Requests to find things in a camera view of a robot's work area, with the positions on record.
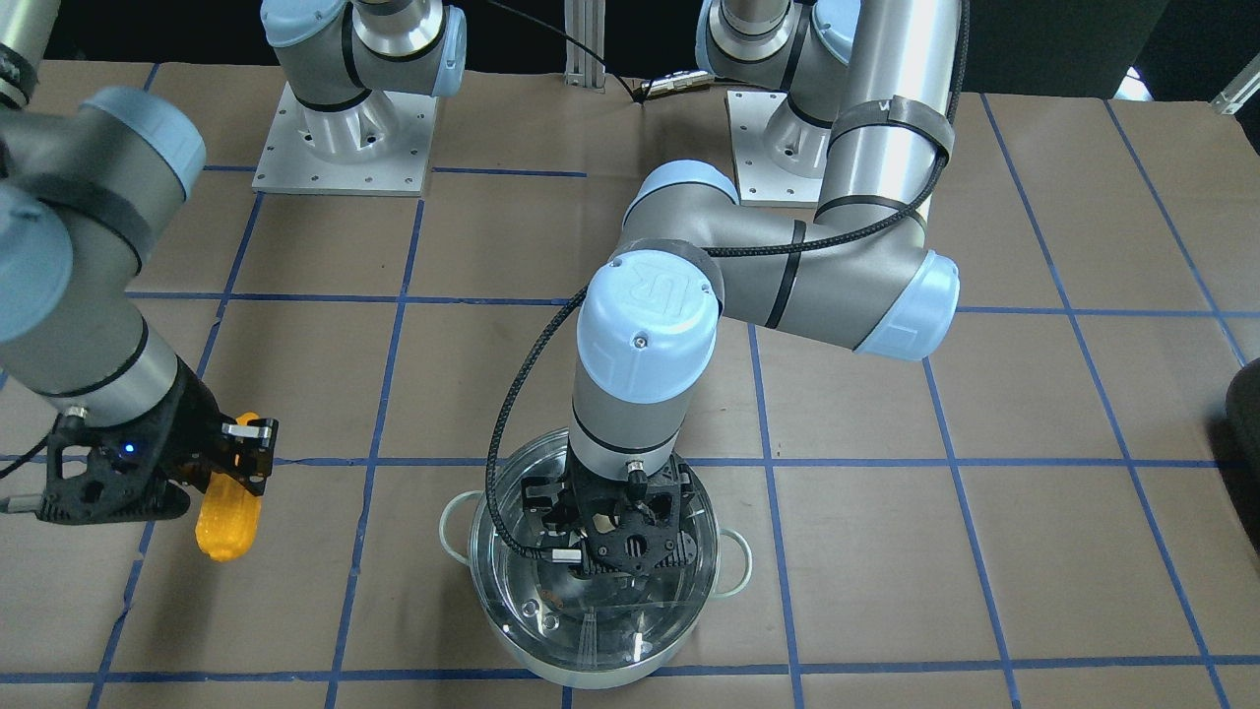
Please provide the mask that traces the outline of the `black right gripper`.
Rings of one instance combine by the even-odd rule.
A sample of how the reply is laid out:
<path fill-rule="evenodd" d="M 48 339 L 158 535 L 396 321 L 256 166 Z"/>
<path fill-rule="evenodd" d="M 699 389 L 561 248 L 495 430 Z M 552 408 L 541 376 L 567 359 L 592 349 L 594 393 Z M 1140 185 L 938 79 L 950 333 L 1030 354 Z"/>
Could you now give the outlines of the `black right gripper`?
<path fill-rule="evenodd" d="M 158 406 L 135 421 L 89 427 L 59 417 L 48 436 L 47 485 L 37 520 L 98 525 L 179 519 L 183 485 L 209 494 L 215 474 L 261 497 L 272 472 L 280 422 L 220 416 L 212 392 L 184 360 Z"/>

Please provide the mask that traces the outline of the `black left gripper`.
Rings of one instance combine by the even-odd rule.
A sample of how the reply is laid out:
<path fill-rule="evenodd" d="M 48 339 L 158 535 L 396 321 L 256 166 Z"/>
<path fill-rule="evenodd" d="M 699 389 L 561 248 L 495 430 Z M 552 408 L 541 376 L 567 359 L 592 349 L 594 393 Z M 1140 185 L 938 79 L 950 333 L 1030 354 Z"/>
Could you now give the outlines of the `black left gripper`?
<path fill-rule="evenodd" d="M 519 484 L 541 560 L 570 565 L 577 576 L 651 576 L 694 564 L 698 543 L 684 524 L 684 508 L 696 485 L 679 455 L 656 474 L 633 472 L 625 482 L 567 463 L 564 455 L 559 463 L 559 474 Z"/>

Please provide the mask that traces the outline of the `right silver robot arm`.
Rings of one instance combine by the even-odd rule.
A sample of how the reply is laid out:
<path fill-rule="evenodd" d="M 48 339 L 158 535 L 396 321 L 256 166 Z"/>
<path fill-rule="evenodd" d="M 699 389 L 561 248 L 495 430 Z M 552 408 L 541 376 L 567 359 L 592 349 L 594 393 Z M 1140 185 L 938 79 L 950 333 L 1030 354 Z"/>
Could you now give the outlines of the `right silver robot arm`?
<path fill-rule="evenodd" d="M 28 110 L 57 1 L 3 4 L 3 369 L 57 412 L 47 484 L 4 513 L 91 525 L 256 525 L 278 422 L 236 421 L 129 300 L 205 165 L 175 106 L 103 87 L 72 115 Z"/>

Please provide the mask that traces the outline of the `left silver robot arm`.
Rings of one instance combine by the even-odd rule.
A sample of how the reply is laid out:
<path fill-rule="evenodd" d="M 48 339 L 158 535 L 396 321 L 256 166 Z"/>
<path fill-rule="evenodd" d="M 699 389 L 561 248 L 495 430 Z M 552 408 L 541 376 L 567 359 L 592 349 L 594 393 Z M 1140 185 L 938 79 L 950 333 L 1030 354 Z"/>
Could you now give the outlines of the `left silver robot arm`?
<path fill-rule="evenodd" d="M 818 149 L 815 212 L 747 207 L 743 186 L 704 161 L 649 174 L 615 251 L 536 337 L 491 431 L 486 513 L 509 552 L 583 576 L 672 565 L 698 492 L 678 438 L 721 317 L 900 360 L 936 350 L 960 275 L 926 246 L 926 207 L 954 152 L 969 43 L 968 1 L 706 4 L 697 60 L 785 91 Z M 520 536 L 501 518 L 498 450 L 536 360 L 571 317 L 564 468 L 523 484 L 541 533 Z"/>

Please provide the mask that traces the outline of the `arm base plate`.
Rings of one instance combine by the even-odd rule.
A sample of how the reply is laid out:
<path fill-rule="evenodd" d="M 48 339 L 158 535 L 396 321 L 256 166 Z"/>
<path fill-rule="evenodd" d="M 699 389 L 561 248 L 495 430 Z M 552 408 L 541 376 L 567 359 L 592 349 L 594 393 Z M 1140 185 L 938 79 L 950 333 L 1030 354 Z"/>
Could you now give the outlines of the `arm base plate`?
<path fill-rule="evenodd" d="M 730 89 L 724 105 L 743 205 L 818 207 L 832 127 L 800 117 L 785 93 Z"/>
<path fill-rule="evenodd" d="M 438 99 L 374 91 L 321 112 L 284 87 L 252 186 L 268 194 L 422 196 Z"/>

